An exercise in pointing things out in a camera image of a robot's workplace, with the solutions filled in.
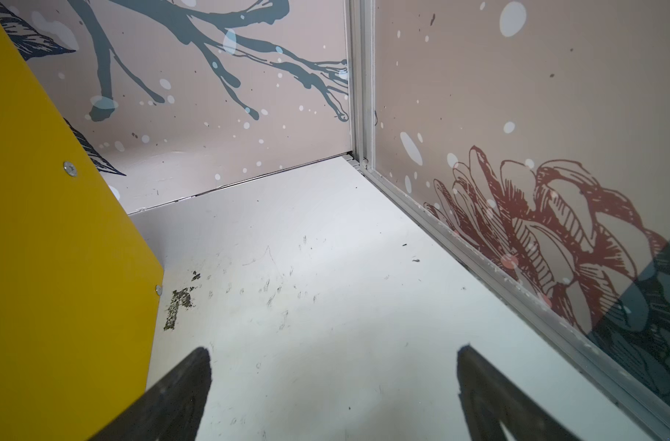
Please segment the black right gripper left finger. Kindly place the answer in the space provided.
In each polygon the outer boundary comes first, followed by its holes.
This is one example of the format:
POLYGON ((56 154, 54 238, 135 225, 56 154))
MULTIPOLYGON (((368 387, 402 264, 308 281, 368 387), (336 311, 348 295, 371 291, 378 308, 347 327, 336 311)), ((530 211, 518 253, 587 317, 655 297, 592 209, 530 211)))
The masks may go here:
POLYGON ((94 440, 195 440, 211 387, 210 354, 197 347, 94 440))

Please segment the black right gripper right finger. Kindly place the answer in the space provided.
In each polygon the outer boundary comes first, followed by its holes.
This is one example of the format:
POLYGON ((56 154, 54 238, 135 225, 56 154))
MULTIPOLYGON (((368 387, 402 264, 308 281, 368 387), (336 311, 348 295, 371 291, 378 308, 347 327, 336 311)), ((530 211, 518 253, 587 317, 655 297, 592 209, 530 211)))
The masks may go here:
POLYGON ((576 440, 471 345, 457 353, 459 399, 473 440, 576 440))

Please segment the yellow shelf unit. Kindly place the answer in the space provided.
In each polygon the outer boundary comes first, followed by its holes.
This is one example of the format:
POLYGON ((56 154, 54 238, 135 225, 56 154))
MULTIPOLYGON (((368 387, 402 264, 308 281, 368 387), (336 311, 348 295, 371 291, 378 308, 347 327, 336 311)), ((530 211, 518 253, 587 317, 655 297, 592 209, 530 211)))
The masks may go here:
POLYGON ((0 24, 0 440, 86 440, 140 398, 162 276, 0 24))

